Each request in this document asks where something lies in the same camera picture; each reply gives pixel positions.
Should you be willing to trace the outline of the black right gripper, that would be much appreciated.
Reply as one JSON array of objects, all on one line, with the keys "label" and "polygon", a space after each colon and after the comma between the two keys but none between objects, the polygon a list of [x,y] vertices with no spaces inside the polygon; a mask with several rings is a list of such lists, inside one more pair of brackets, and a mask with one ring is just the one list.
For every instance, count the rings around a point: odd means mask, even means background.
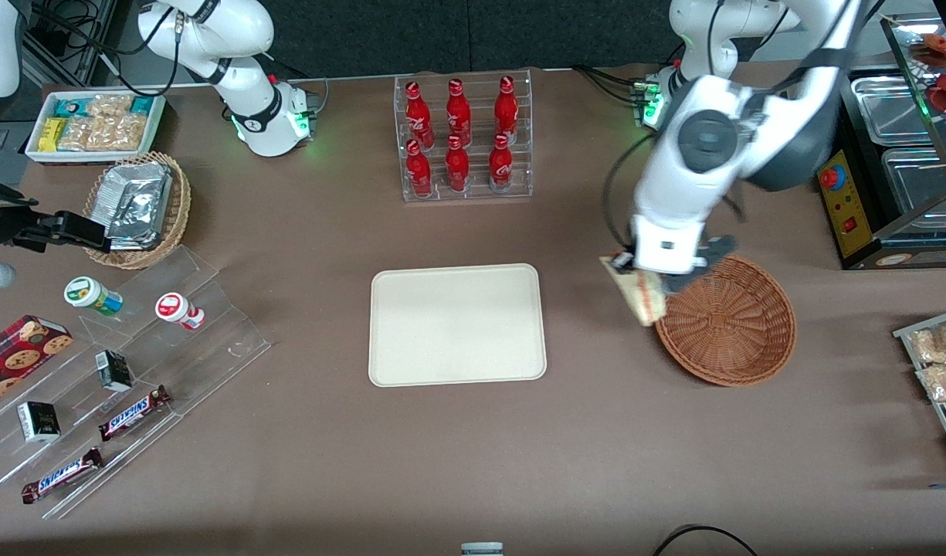
[{"label": "black right gripper", "polygon": [[55,239],[57,244],[74,244],[99,253],[111,251],[105,225],[74,212],[56,212],[50,233],[50,227],[41,223],[50,217],[32,210],[38,204],[38,200],[0,183],[0,244],[44,253]]}]

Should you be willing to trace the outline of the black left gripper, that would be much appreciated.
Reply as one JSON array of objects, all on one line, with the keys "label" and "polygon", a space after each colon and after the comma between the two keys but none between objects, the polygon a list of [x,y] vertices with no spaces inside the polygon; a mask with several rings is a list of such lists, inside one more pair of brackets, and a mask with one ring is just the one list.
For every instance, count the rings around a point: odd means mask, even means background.
[{"label": "black left gripper", "polygon": [[[700,278],[703,273],[715,267],[724,258],[730,256],[737,249],[737,240],[733,236],[711,237],[699,245],[693,257],[693,270],[688,274],[664,274],[663,292],[667,297],[677,295],[686,289],[692,282]],[[632,273],[634,267],[634,249],[615,251],[609,257],[609,266],[617,273]]]}]

